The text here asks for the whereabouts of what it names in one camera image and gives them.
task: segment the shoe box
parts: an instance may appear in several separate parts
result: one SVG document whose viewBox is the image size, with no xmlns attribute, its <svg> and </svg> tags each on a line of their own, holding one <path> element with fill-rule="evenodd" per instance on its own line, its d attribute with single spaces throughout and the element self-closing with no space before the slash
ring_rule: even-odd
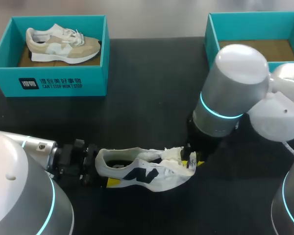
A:
<svg viewBox="0 0 294 235">
<path fill-rule="evenodd" d="M 229 44 L 244 44 L 260 51 L 273 72 L 294 62 L 294 12 L 210 13 L 205 49 L 209 67 L 218 51 Z"/>
<path fill-rule="evenodd" d="M 55 23 L 100 40 L 98 55 L 74 65 L 60 61 L 32 62 L 26 46 L 26 30 L 47 30 Z M 109 54 L 104 15 L 12 17 L 0 41 L 0 88 L 6 97 L 105 96 Z"/>
</svg>

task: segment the white cable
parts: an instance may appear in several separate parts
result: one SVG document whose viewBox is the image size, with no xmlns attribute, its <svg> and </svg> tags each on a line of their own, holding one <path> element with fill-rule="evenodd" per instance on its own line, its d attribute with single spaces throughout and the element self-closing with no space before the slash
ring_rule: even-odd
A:
<svg viewBox="0 0 294 235">
<path fill-rule="evenodd" d="M 286 143 L 286 142 L 283 142 L 283 145 L 294 155 L 294 149 L 292 149 L 292 147 L 291 146 L 289 146 L 289 144 L 288 143 Z"/>
</svg>

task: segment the gray floor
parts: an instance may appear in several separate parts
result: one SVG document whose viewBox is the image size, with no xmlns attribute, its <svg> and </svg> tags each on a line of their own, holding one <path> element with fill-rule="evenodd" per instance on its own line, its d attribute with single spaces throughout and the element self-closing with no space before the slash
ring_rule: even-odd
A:
<svg viewBox="0 0 294 235">
<path fill-rule="evenodd" d="M 105 14 L 111 38 L 202 36 L 209 12 L 294 10 L 294 0 L 0 0 L 11 16 Z"/>
</svg>

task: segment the shoe tongue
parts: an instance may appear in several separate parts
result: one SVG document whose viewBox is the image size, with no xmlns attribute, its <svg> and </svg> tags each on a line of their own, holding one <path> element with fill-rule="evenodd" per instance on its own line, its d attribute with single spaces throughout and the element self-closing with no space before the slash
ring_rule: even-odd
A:
<svg viewBox="0 0 294 235">
<path fill-rule="evenodd" d="M 57 36 L 57 37 L 60 37 L 63 35 L 63 32 L 65 30 L 65 28 L 59 26 L 58 24 L 54 24 L 52 27 L 51 27 L 51 30 L 52 30 L 52 35 L 53 36 Z"/>
<path fill-rule="evenodd" d="M 59 30 L 63 31 L 64 30 L 63 27 L 61 27 L 60 25 L 58 25 L 56 23 L 51 27 L 51 29 L 56 30 L 56 31 L 59 31 Z"/>
</svg>

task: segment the shoe lace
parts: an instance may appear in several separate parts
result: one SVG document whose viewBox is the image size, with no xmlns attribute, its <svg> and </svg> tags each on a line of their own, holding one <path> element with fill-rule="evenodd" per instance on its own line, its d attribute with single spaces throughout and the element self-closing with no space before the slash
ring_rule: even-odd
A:
<svg viewBox="0 0 294 235">
<path fill-rule="evenodd" d="M 64 43 L 74 43 L 76 46 L 84 45 L 84 35 L 76 30 L 76 32 L 72 29 L 66 28 L 63 31 L 63 35 L 66 36 Z"/>
</svg>

